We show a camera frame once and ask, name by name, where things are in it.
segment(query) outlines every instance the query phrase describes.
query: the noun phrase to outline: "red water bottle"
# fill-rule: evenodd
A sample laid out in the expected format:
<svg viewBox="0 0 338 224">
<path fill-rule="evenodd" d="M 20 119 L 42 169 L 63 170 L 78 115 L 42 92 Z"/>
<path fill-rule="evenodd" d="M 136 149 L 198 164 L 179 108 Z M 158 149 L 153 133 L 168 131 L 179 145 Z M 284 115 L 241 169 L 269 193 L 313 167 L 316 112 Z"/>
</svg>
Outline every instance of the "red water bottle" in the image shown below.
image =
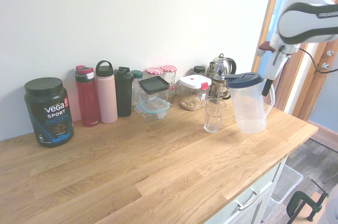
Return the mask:
<svg viewBox="0 0 338 224">
<path fill-rule="evenodd" d="M 76 67 L 75 79 L 79 93 L 80 114 L 82 124 L 86 127 L 95 126 L 100 121 L 100 108 L 94 77 L 92 67 Z"/>
</svg>

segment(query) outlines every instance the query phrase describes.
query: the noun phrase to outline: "white cabinet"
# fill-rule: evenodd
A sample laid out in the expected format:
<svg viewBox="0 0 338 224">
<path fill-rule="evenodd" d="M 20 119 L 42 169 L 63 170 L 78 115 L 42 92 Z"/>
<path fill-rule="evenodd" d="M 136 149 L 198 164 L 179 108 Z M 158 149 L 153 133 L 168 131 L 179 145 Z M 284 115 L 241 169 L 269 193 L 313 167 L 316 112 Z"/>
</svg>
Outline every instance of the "white cabinet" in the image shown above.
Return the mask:
<svg viewBox="0 0 338 224">
<path fill-rule="evenodd" d="M 205 224 L 260 224 L 285 161 L 273 167 Z"/>
<path fill-rule="evenodd" d="M 226 224 L 259 224 L 260 213 L 266 200 L 269 199 L 269 192 L 271 187 L 269 186 L 262 194 L 244 211 L 238 211 L 231 220 L 226 221 Z"/>
</svg>

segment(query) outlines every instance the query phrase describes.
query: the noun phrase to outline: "pink water bottle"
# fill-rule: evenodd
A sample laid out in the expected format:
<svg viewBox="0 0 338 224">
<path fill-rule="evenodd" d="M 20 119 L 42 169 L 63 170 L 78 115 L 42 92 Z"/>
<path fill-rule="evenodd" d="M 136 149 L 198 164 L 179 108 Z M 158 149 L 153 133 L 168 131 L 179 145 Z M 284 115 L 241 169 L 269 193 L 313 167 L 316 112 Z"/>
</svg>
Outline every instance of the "pink water bottle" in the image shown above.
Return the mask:
<svg viewBox="0 0 338 224">
<path fill-rule="evenodd" d="M 82 124 L 86 127 L 95 126 L 100 121 L 100 108 L 96 95 L 93 68 L 77 66 L 75 79 L 79 94 Z"/>
<path fill-rule="evenodd" d="M 101 121 L 109 124 L 117 120 L 116 89 L 114 70 L 110 62 L 101 60 L 96 65 L 96 84 L 99 96 Z"/>
</svg>

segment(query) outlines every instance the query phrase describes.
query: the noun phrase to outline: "vega sport protein container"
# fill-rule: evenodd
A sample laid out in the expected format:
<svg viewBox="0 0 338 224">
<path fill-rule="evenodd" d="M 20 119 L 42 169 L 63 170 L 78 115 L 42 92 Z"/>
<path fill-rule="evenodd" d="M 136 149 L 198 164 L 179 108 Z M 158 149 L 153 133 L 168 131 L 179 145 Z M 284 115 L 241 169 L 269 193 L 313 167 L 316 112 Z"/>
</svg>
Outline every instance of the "vega sport protein container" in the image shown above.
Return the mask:
<svg viewBox="0 0 338 224">
<path fill-rule="evenodd" d="M 37 142 L 56 147 L 74 134 L 67 91 L 58 78 L 40 78 L 25 84 L 25 102 Z"/>
</svg>

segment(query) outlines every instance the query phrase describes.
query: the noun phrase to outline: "black lid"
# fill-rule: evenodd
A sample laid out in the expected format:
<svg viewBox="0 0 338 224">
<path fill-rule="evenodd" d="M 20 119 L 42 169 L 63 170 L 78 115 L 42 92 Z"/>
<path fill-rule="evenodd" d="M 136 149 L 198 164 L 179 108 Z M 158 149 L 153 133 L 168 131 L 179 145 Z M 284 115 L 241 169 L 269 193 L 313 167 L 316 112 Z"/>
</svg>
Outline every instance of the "black lid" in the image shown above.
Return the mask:
<svg viewBox="0 0 338 224">
<path fill-rule="evenodd" d="M 157 92 L 169 89 L 170 84 L 166 82 L 161 76 L 155 76 L 149 79 L 140 80 L 139 86 L 148 95 L 152 95 Z"/>
<path fill-rule="evenodd" d="M 247 88 L 264 81 L 259 73 L 246 72 L 242 74 L 229 74 L 225 77 L 228 88 Z"/>
<path fill-rule="evenodd" d="M 139 70 L 133 70 L 131 73 L 134 75 L 134 79 L 141 79 L 143 77 L 143 73 Z"/>
<path fill-rule="evenodd" d="M 62 80 L 46 77 L 31 80 L 25 84 L 25 90 L 33 96 L 49 96 L 60 92 L 63 88 Z"/>
<path fill-rule="evenodd" d="M 101 64 L 107 62 L 109 65 L 108 66 L 101 66 Z M 101 60 L 100 62 L 98 62 L 98 64 L 96 65 L 96 76 L 98 77 L 109 77 L 112 76 L 114 74 L 114 70 L 112 68 L 112 65 L 109 61 L 107 60 Z"/>
<path fill-rule="evenodd" d="M 196 73 L 205 72 L 205 67 L 195 66 L 194 67 L 194 72 L 196 72 Z"/>
<path fill-rule="evenodd" d="M 117 83 L 131 83 L 134 80 L 134 75 L 126 67 L 119 67 L 114 76 Z"/>
</svg>

